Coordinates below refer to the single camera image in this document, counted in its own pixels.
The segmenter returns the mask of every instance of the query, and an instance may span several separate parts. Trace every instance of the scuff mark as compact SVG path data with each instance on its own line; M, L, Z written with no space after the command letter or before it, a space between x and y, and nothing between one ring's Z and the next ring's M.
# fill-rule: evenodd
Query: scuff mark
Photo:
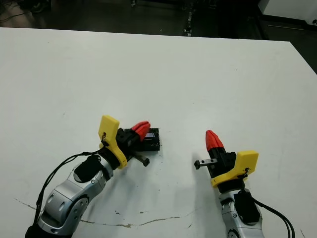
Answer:
M304 238L306 238L306 237L304 236L304 234L303 234L303 231L302 231L302 229L301 229L301 233L302 233L303 237L304 237Z
M81 222L85 222L85 223L88 223L88 224L94 224L94 222L89 222L89 221L85 221L85 220L80 220Z
M115 225L116 227L125 227L125 228L131 228L131 226L135 226L134 224L128 224L128 225L124 225L124 224L118 224Z
M131 228L131 227L144 226L144 225L152 223L152 222L165 221L165 220L177 219L177 218L180 218L180 217L167 217L167 218L155 219L155 220L152 220L152 221L149 221L149 222L145 222L145 223L142 223L142 224L130 224L130 223L128 223L127 225L125 225L125 224L111 225L111 224L106 224L106 223L102 224L102 223L97 223L97 222L89 222L89 221L86 221L86 220L80 220L80 221L81 222L85 222L85 223L89 223L89 224L94 224L94 225Z
M26 204L24 202L21 202L20 200L16 199L16 201L18 201L19 203L23 204L24 206L27 206L33 210L36 210L35 207L32 207L31 205L29 204ZM142 224L116 224L116 225L112 225L112 224L106 224L106 223L97 223L97 222L90 222L90 221L86 221L86 220L80 220L81 222L84 222L84 223L88 223L88 224L93 224L93 225L102 225L102 226L112 226L112 227L125 227L125 228L131 228L132 226L144 226L146 224L149 224L149 223L152 223L152 222L159 222L159 221L166 221L166 220L170 220L170 219L179 219L181 217L177 216L177 217L167 217L167 218L160 218L160 219L155 219L155 220L151 220L151 221L148 221L148 222L145 222L145 223L142 223Z
M165 220L169 220L169 219L178 219L180 217L167 217L167 218L161 218L161 219L155 219L155 220L152 220L152 221L149 221L149 222L145 222L143 224L139 224L138 226L144 226L148 223L152 223L152 222L158 222L158 221L165 221Z
M18 200L18 199L16 199L16 198L15 198L14 200L18 201L19 203L23 204L24 206L27 206L27 207L29 207L29 208L31 208L31 209L33 209L33 210L36 210L35 207L32 207L32 206L29 205L29 204L26 204L26 203L24 203L24 202L21 202L20 200Z

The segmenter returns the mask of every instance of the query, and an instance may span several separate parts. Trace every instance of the black cable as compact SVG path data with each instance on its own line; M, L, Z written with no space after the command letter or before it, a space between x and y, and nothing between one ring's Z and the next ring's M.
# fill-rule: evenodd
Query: black cable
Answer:
M5 19L3 19L3 20L0 20L0 23L4 23L4 22L9 21L10 19L12 19L12 18L14 18L14 17L16 17L16 16L24 15L24 14L27 14L27 13L29 13L29 11L28 11L28 12L21 13L21 14L17 14L17 15L10 16L10 17L8 17L8 18L5 18Z
M275 209L273 209L273 208L271 208L271 207L269 207L269 206L267 206L267 205L265 205L265 204L263 204L263 203L257 201L257 200L254 199L254 198L253 198L253 200L254 200L254 203L256 203L257 205L259 205L260 207L263 207L263 208L265 208L266 210L268 210L268 211L274 213L275 215L279 216L279 217L283 220L283 222L285 223L285 225L286 225L286 227L287 227L288 237L289 237L289 238L291 237L291 236L290 236L290 231L289 231L289 228L288 228L288 226L289 226L289 227L291 228L292 238L295 238L295 231L294 231L293 225L291 224L291 222L290 222L282 213L280 213L280 212L276 211Z
M57 166L53 172L51 172L51 174L48 176L48 178L46 179L41 191L40 191L40 194L39 194L39 197L38 197L38 200L36 201L36 211L35 211L35 217L34 217L34 222L33 222L33 225L36 225L38 219L39 219L39 216L40 216L40 212L41 212L41 208L42 208L42 201L43 201L43 196L44 196L44 191L45 191L45 188L49 185L49 183L51 182L51 180L53 179L54 175L57 173L57 171L64 165L74 161L78 156L89 156L89 155L94 155L98 152L100 152L102 149L100 150L97 150L95 152L82 152L80 154L77 154L77 155L72 155L70 157L68 157L66 160L64 160L62 163L59 164L59 166Z

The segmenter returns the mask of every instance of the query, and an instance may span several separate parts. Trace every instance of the black object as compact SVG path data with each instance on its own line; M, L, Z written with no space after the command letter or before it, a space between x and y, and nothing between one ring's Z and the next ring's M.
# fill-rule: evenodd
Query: black object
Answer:
M58 236L45 232L38 225L33 225L29 227L27 232L25 233L25 238L71 238L72 235L69 236Z
M242 190L245 188L243 179L233 179L226 182L218 184L218 189L220 193L225 193L233 190Z
M234 195L234 200L234 206L243 223L252 224L259 221L260 213L249 192L239 191Z
M133 146L133 150L135 151L159 151L159 148L160 143L158 128L150 128L143 141Z
M84 162L82 162L74 171L78 176L78 182L88 182L90 181L100 170L103 170L103 165L100 163L100 156L91 155Z
M146 167L147 165L149 165L150 160L142 155L139 155L137 153L133 154L133 157L136 158L138 161L140 161L144 167Z
M217 159L217 163L213 166L207 166L212 178L225 174L234 168L236 162L235 152L226 152L223 147L214 147L209 151L209 156L212 159Z

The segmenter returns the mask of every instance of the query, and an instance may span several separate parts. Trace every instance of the equipment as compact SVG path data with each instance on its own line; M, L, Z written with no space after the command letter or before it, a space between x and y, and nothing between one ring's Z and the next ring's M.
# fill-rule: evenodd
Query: equipment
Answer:
M119 128L119 122L103 116L99 137L100 150L73 155L62 162L47 178L36 203L34 223L26 232L26 238L70 238L75 232L89 203L103 190L106 182L117 168L124 168L135 157L149 164L137 151L158 151L159 130L150 128L148 121L136 124L131 129ZM44 190L57 170L78 156L89 156L76 166L65 182L49 195L41 213Z
M253 173L258 160L258 152L226 152L218 136L208 130L206 146L211 159L197 160L194 166L198 170L207 166L213 187L218 187L222 218L226 225L228 238L264 238L262 233L262 216L257 205L273 212L286 224L288 237L295 232L290 221L278 211L256 201L245 189L244 180Z

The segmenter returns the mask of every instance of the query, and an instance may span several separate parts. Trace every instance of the white table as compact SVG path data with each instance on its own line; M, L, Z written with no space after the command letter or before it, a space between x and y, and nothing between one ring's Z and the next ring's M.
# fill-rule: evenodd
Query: white table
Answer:
M253 197L316 236L317 76L288 42L0 28L0 108L1 237L24 237L48 174L98 148L102 115L150 120L161 151L115 171L74 238L224 238L218 191L193 166L207 129L257 150ZM266 237L287 237L262 214Z

